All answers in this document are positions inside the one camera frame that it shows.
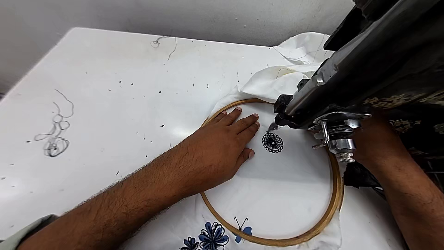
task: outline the crumpled white cloth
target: crumpled white cloth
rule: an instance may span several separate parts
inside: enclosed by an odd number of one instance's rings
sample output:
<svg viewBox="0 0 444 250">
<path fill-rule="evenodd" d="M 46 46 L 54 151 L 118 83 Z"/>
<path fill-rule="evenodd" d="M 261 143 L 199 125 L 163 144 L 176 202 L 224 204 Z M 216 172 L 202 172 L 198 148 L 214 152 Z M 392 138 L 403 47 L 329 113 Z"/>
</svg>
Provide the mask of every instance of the crumpled white cloth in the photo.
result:
<svg viewBox="0 0 444 250">
<path fill-rule="evenodd" d="M 216 103 L 210 116 L 238 100 L 259 98 L 275 102 L 281 94 L 295 93 L 299 81 L 310 79 L 322 62 L 333 54 L 333 51 L 323 49 L 328 38 L 325 34 L 307 32 L 275 46 L 274 49 L 291 65 L 265 68 L 255 73 L 248 82 L 238 83 Z"/>
</svg>

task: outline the black flower embroidery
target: black flower embroidery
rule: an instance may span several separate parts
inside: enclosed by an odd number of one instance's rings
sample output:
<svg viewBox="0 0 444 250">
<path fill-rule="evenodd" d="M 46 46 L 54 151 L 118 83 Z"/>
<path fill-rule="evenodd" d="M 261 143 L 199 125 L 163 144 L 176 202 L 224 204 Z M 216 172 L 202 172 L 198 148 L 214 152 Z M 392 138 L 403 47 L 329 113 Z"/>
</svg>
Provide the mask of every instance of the black flower embroidery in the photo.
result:
<svg viewBox="0 0 444 250">
<path fill-rule="evenodd" d="M 275 133 L 267 132 L 262 137 L 262 144 L 264 148 L 272 153 L 279 153 L 284 148 L 284 142 Z"/>
<path fill-rule="evenodd" d="M 188 239 L 184 239 L 183 243 L 185 246 L 179 248 L 180 250 L 196 250 L 199 246 L 199 242 L 196 242 L 195 238 L 188 237 Z"/>
</svg>

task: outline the blue flower embroidery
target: blue flower embroidery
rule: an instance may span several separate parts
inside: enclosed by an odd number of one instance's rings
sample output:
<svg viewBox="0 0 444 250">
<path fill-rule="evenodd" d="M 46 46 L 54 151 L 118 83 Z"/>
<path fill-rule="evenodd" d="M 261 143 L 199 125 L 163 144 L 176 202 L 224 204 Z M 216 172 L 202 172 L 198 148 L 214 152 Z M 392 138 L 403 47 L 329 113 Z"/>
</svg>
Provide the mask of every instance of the blue flower embroidery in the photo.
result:
<svg viewBox="0 0 444 250">
<path fill-rule="evenodd" d="M 186 246 L 180 248 L 180 250 L 195 250 L 199 246 L 199 242 L 196 242 L 195 238 L 188 237 L 188 239 L 184 239 L 183 243 Z"/>
<path fill-rule="evenodd" d="M 211 225 L 205 223 L 205 229 L 200 231 L 199 240 L 202 250 L 223 250 L 228 243 L 228 236 L 224 235 L 225 229 L 217 222 Z"/>
</svg>

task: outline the embroidery hoop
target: embroidery hoop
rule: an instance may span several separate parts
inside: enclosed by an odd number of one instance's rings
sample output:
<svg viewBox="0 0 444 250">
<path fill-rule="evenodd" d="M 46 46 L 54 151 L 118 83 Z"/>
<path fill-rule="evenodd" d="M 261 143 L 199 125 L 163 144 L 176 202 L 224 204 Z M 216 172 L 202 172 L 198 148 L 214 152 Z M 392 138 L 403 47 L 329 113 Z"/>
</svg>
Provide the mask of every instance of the embroidery hoop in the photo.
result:
<svg viewBox="0 0 444 250">
<path fill-rule="evenodd" d="M 263 101 L 263 100 L 257 99 L 257 98 L 236 101 L 231 104 L 228 104 L 227 106 L 225 106 L 222 109 L 220 109 L 219 111 L 217 111 L 214 115 L 207 118 L 203 122 L 201 127 L 205 126 L 210 121 L 212 121 L 222 111 L 230 109 L 234 106 L 247 104 L 247 103 L 254 103 L 254 102 L 272 104 L 272 103 L 269 103 L 269 102 L 266 102 L 266 101 Z M 316 225 L 314 225 L 314 227 L 312 227 L 310 230 L 308 230 L 305 233 L 298 235 L 296 237 L 287 238 L 287 239 L 267 239 L 267 238 L 261 238 L 261 237 L 245 234 L 244 232 L 242 232 L 238 228 L 232 226 L 230 223 L 228 223 L 226 220 L 224 220 L 219 215 L 219 213 L 217 213 L 217 211 L 213 208 L 210 201 L 206 197 L 205 192 L 201 192 L 200 195 L 202 196 L 202 199 L 205 202 L 205 205 L 210 210 L 210 212 L 214 215 L 214 217 L 216 217 L 216 219 L 224 227 L 226 227 L 228 230 L 230 230 L 233 234 L 239 235 L 241 238 L 243 238 L 247 241 L 257 243 L 260 245 L 265 245 L 265 246 L 294 246 L 294 245 L 301 244 L 303 242 L 309 241 L 311 238 L 320 234 L 322 232 L 322 230 L 324 230 L 324 228 L 330 223 L 336 210 L 340 210 L 341 206 L 342 206 L 342 200 L 344 197 L 344 182 L 342 181 L 341 174 L 339 172 L 339 165 L 338 165 L 338 162 L 336 161 L 336 158 L 329 152 L 329 150 L 327 148 L 325 148 L 325 149 L 327 150 L 327 153 L 329 155 L 330 166 L 332 169 L 332 177 L 333 177 L 332 196 L 330 198 L 330 202 L 327 207 L 327 210 L 325 211 L 322 218 L 318 221 L 318 223 L 316 223 Z"/>
</svg>

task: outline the white table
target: white table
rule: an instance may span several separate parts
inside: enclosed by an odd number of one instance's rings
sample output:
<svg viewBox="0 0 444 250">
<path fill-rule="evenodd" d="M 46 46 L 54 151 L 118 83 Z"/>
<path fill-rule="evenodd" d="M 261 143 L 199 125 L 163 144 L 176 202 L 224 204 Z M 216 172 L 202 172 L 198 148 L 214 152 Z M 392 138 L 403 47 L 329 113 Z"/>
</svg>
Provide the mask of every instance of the white table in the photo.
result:
<svg viewBox="0 0 444 250">
<path fill-rule="evenodd" d="M 72 29 L 0 102 L 0 238 L 63 214 L 192 134 L 215 102 L 267 66 L 288 65 L 271 47 Z M 70 141 L 44 156 L 39 133 L 70 113 Z M 341 249 L 402 249 L 388 206 L 346 187 Z"/>
</svg>

